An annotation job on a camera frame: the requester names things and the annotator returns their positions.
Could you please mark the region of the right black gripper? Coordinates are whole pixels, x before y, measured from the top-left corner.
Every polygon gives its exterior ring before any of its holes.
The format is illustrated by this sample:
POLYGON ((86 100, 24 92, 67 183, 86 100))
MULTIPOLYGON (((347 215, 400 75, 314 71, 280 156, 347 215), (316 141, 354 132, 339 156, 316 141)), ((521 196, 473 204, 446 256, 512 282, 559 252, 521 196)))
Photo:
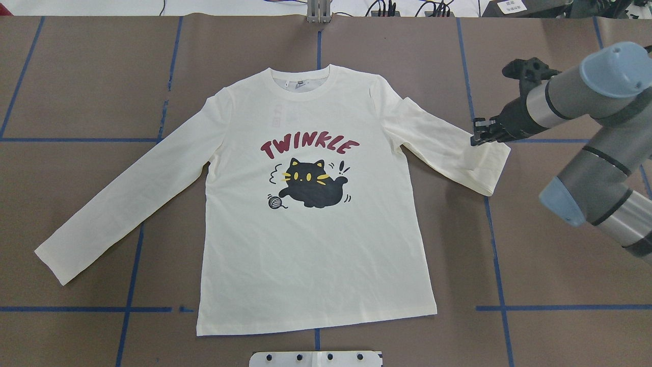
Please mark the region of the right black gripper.
POLYGON ((491 119, 473 119, 471 146, 491 142, 509 142, 535 135, 535 121, 531 118, 523 97, 505 105, 501 113, 491 119))

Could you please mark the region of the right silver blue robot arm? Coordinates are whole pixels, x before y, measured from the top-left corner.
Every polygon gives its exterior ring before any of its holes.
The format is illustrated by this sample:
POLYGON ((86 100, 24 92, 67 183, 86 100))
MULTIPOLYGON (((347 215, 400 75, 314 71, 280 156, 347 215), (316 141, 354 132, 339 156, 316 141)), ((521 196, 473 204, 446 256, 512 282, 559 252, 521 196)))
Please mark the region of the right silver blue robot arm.
POLYGON ((510 61, 520 95, 499 115, 473 121, 471 146, 533 137, 582 116, 598 132, 542 190, 540 202, 573 227, 589 223, 650 263, 650 198, 626 180, 651 147, 650 46, 618 42, 560 72, 538 58, 510 61))

